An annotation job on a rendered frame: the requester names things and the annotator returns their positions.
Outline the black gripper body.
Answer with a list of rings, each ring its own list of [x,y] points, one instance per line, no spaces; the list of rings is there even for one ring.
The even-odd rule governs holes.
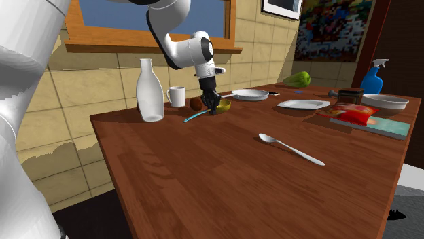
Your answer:
[[[200,78],[198,81],[202,90],[202,98],[217,98],[215,76]]]

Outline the yellow-green small bowl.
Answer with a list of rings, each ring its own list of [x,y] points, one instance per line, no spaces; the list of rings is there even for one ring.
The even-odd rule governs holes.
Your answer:
[[[231,102],[229,100],[221,99],[216,108],[216,112],[217,113],[226,112],[227,110],[229,110],[230,107],[231,107]]]

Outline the white mug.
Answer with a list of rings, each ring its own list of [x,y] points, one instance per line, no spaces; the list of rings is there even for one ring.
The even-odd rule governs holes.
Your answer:
[[[172,107],[184,107],[186,104],[186,88],[184,86],[171,86],[166,91],[166,97]]]

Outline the white frying pan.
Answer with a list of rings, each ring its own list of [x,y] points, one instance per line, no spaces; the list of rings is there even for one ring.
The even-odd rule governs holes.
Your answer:
[[[264,90],[256,89],[237,89],[233,90],[230,94],[223,95],[222,98],[233,97],[237,100],[243,101],[261,101],[266,100],[269,93]]]

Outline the white bottle vase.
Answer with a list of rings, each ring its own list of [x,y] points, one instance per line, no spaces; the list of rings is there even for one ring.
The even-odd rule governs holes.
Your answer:
[[[151,58],[141,58],[137,80],[137,105],[143,121],[157,122],[164,118],[164,99],[160,81],[153,72]]]

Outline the brown wooden table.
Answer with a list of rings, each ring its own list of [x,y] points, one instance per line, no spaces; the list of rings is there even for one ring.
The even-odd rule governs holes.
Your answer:
[[[135,108],[90,118],[133,239],[382,238],[408,140],[277,106],[326,87],[268,90],[281,95],[186,123],[189,107],[154,123]]]

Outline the white plate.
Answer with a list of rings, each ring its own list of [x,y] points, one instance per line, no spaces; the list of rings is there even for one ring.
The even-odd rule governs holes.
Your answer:
[[[279,103],[277,106],[288,109],[316,110],[328,107],[329,105],[330,101],[324,100],[287,100]]]

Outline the white spoon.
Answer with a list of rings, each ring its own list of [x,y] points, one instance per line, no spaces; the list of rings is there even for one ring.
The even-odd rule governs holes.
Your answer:
[[[317,164],[317,165],[320,165],[320,166],[325,166],[325,163],[322,162],[321,160],[318,160],[318,159],[316,159],[316,158],[314,158],[314,157],[312,157],[312,156],[310,156],[308,154],[305,154],[305,153],[303,153],[303,152],[301,152],[301,151],[299,151],[299,150],[297,150],[297,149],[295,149],[295,148],[293,148],[293,147],[291,147],[291,146],[289,146],[289,145],[281,142],[280,140],[277,140],[277,139],[275,139],[275,138],[273,138],[271,136],[268,136],[267,134],[259,133],[258,136],[264,142],[267,142],[267,143],[280,143],[281,145],[283,145],[284,147],[292,150],[294,153],[297,153],[298,155],[300,155],[304,159],[306,159],[306,160],[308,160],[308,161],[310,161],[310,162],[312,162],[314,164]]]

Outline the dark brown box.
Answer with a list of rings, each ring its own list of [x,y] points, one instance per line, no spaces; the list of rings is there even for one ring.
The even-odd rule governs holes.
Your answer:
[[[364,89],[361,88],[343,88],[338,91],[338,103],[350,103],[360,105]]]

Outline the blue spray bottle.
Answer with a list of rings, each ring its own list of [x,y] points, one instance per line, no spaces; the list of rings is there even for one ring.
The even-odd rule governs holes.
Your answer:
[[[383,80],[376,74],[380,66],[385,67],[387,61],[389,59],[376,59],[372,61],[374,66],[366,73],[360,86],[361,89],[364,89],[364,94],[380,94],[383,87]]]

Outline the white wide bowl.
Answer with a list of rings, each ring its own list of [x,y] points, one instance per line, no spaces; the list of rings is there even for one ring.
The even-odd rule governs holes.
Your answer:
[[[374,117],[393,117],[406,108],[409,100],[384,94],[364,94],[361,103],[378,109]]]

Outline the teal book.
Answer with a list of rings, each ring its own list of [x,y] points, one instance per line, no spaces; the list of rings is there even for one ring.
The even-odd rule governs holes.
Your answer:
[[[331,118],[330,121],[343,126],[349,126],[358,130],[364,130],[399,140],[405,140],[410,130],[410,124],[408,123],[373,116],[368,118],[366,126],[334,118]]]

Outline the dark brown door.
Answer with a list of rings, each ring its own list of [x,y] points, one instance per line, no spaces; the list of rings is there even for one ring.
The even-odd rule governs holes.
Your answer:
[[[389,59],[382,93],[421,99],[404,162],[424,169],[424,0],[373,0],[352,86],[376,58]]]

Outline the small black floor object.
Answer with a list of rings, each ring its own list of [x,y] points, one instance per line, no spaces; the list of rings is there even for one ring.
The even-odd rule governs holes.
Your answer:
[[[400,212],[398,209],[396,210],[390,210],[387,220],[388,221],[395,221],[395,220],[400,220],[400,219],[405,219],[406,215],[402,212]]]

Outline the colourful mosaic wall picture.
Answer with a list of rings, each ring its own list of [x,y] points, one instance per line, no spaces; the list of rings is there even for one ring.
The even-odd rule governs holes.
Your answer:
[[[373,0],[304,0],[294,60],[355,62]]]

